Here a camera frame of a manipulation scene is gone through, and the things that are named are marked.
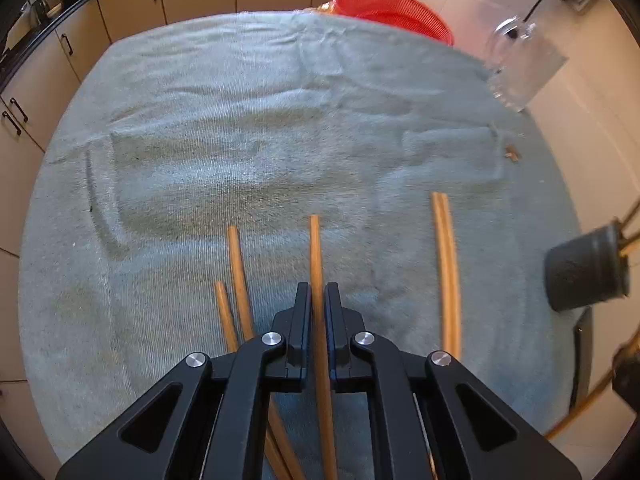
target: black cabinet handle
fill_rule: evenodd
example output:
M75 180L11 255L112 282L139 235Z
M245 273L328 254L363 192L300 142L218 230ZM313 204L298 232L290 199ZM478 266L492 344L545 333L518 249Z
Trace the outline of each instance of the black cabinet handle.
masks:
M2 117L6 117L7 119L9 119L9 121L11 122L11 124L14 126L15 128L15 134L16 135L20 135L22 134L22 130L20 129L20 126L18 126L15 121L13 120L13 118L11 117L11 115L9 115L9 112L7 112L6 110L4 110L2 112Z
M27 114L24 113L24 110L22 109L22 107L18 104L18 101L15 100L15 97L12 97L11 99L9 99L9 104L15 105L16 108L18 108L18 110L20 110L20 113L22 114L22 120L27 123L29 122L29 118L27 117Z
M66 36L66 34L63 34L62 36L60 36L60 39L64 39L66 41L66 46L69 47L69 56L72 56L74 54L74 50L71 48L71 43L69 43L69 38Z

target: red plastic basket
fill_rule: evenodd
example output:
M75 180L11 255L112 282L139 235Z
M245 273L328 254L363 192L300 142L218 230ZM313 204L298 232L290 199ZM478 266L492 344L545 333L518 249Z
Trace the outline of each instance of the red plastic basket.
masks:
M334 10L343 16L412 30L453 46L449 27L417 0L334 0Z

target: countertop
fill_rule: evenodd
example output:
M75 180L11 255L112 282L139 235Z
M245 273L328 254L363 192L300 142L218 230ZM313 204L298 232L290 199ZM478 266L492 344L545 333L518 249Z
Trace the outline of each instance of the countertop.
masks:
M7 83L36 47L39 46L60 23L65 21L75 10L78 10L88 1L89 0L64 0L62 2L62 10L56 16L48 22L32 28L13 48L4 54L0 62L0 92L4 90Z

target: chopstick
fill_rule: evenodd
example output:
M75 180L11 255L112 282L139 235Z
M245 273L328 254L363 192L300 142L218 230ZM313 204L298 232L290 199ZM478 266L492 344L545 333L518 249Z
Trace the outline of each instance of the chopstick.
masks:
M445 193L432 192L433 219L438 245L438 266L442 297L442 349L457 360L462 357L462 308L460 273L456 255L456 240Z
M220 281L216 282L216 299L218 300L218 312L220 313L222 332L225 335L226 348L230 352L237 352L240 347L231 308L229 307L229 298L226 295L225 284ZM284 459L275 443L271 428L268 426L264 437L264 454L267 456L267 460L278 480L292 480L284 463Z
M320 245L320 217L309 218L309 253L311 274L311 304L313 319L313 350L316 374L316 405L322 466L325 480L337 480L338 469L335 458L334 415L331 404L331 384L329 382L329 363L326 354L326 327L324 320L324 281L322 279L322 249Z
M244 265L242 264L242 252L240 248L238 228L235 225L230 225L227 228L226 233L229 243L231 277L234 282L236 305L238 306L238 313L240 315L240 327L242 328L242 336L246 341L255 337L255 331L254 322L251 316L251 307L249 306L249 293L247 292L246 280L244 277ZM273 399L269 402L268 423L269 429L273 434L275 445L280 451L282 459L289 470L290 478L292 480L305 480L305 474L302 471L300 462L298 462L296 453L293 451L293 446L289 441L287 431L284 428L284 424Z

